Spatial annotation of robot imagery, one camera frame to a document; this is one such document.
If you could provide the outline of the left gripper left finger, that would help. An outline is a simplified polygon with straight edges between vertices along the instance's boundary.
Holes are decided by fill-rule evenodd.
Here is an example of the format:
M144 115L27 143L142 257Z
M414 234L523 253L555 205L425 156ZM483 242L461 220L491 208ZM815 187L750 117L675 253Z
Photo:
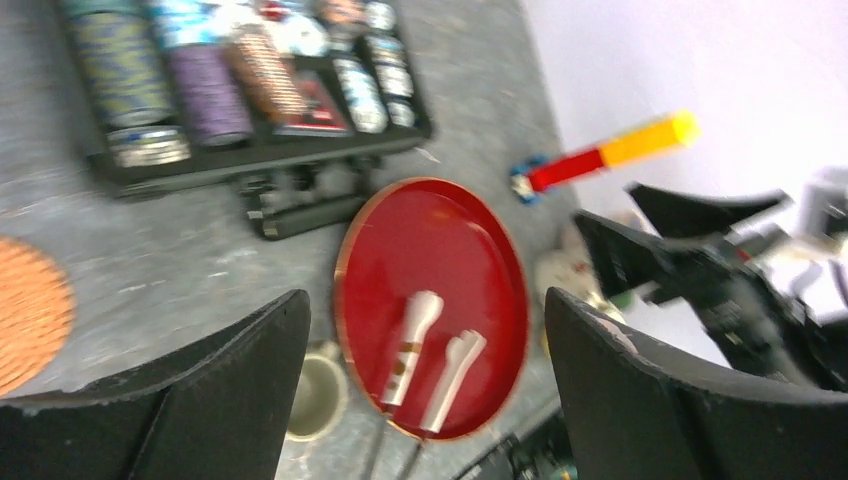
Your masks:
M271 479L310 330L293 290L86 388L1 404L5 479Z

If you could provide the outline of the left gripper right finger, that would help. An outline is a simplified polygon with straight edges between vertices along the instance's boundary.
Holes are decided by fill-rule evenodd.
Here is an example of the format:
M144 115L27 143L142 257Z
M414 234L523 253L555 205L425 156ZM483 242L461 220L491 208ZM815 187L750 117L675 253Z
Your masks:
M545 321L583 479L843 479L847 397L732 370L550 288Z

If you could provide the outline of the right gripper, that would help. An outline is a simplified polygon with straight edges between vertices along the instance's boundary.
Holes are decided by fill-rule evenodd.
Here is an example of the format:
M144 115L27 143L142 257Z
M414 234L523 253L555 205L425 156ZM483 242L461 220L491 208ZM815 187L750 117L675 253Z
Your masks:
M744 198L687 195L644 184L627 189L664 238L728 234L738 223L790 200L783 191ZM601 293L614 297L670 269L663 241L652 234L580 210L573 222L583 237ZM802 300L785 294L758 266L790 240L784 231L752 234L709 247L685 268L678 295L736 370L800 386L847 388L847 320L820 324Z

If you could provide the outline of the red round tray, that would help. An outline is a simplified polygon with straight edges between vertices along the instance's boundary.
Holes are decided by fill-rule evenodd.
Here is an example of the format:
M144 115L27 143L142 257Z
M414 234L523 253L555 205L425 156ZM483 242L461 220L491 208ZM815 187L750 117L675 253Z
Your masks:
M447 434L470 436L511 396L527 354L530 297L517 250L489 207L458 184L429 177L396 182L374 195L351 223L336 263L334 316L351 376L351 336L389 302L430 290L444 301L451 332L484 335L482 364L458 394Z

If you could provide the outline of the woven coaster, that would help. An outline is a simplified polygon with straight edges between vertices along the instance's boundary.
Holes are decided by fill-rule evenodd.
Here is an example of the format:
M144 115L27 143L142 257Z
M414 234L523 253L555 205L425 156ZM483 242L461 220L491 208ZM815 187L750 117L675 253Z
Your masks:
M66 343L76 302L65 271L22 240L1 238L1 394L33 379Z

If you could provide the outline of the small grey-green cup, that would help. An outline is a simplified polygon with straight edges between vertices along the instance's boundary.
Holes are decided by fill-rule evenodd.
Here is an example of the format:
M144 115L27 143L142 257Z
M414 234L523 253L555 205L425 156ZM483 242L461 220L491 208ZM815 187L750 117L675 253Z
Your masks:
M340 422L349 400L348 380L339 363L340 347L327 340L304 356L286 437L311 442L325 437Z

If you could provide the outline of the toy block tower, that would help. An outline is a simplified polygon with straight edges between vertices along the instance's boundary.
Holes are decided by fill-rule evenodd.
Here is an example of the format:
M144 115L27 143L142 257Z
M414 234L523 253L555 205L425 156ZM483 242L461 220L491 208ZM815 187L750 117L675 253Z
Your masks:
M560 184L689 146L698 134L693 113L666 114L576 152L534 155L512 169L511 188L522 202L533 203Z

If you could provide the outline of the black poker chip case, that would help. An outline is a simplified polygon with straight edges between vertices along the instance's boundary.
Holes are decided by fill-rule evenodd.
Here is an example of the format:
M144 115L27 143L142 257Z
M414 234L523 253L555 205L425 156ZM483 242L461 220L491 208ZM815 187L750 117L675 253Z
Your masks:
M118 198L234 182L281 240L346 222L433 124L388 1L42 1L70 125Z

